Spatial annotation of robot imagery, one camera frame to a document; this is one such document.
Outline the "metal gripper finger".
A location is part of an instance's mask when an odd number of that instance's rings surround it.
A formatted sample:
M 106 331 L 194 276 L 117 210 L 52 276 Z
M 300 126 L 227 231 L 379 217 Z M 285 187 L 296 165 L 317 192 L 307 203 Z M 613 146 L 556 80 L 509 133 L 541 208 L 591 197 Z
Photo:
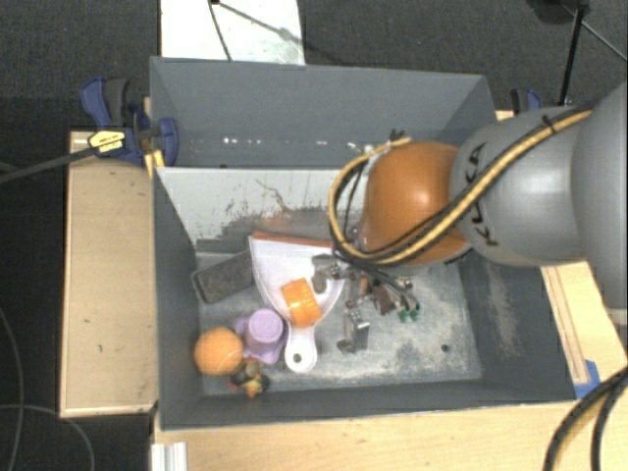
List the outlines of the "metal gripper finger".
M 327 290 L 328 281 L 339 281 L 344 278 L 343 267 L 340 261 L 333 255 L 315 255 L 311 262 L 314 267 L 314 274 L 311 283 L 316 293 L 323 293 Z
M 337 342 L 340 352 L 358 352 L 368 348 L 370 323 L 358 309 L 347 309 L 343 315 L 343 336 Z

